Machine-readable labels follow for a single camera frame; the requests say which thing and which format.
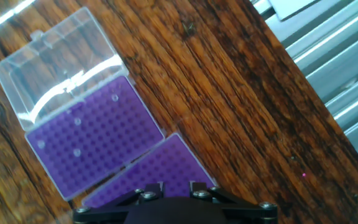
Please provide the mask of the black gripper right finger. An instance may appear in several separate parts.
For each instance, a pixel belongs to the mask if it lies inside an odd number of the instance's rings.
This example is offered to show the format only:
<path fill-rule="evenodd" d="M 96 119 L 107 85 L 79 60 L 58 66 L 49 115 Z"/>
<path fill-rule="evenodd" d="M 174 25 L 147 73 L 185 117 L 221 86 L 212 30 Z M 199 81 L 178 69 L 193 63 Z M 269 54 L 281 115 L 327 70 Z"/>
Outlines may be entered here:
<path fill-rule="evenodd" d="M 190 197 L 217 205 L 229 221 L 277 224 L 278 207 L 272 202 L 251 203 L 221 187 L 207 187 L 205 182 L 189 182 Z"/>

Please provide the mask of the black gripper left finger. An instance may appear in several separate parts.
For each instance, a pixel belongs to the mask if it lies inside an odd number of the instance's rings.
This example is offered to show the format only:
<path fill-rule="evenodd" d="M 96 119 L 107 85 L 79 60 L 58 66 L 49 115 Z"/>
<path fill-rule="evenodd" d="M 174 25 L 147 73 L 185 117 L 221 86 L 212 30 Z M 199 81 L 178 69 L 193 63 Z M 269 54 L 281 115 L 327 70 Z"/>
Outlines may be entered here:
<path fill-rule="evenodd" d="M 101 207 L 77 208 L 73 211 L 73 223 L 124 223 L 133 208 L 161 198 L 164 198 L 164 183 L 147 184 L 144 189 L 131 190 Z"/>

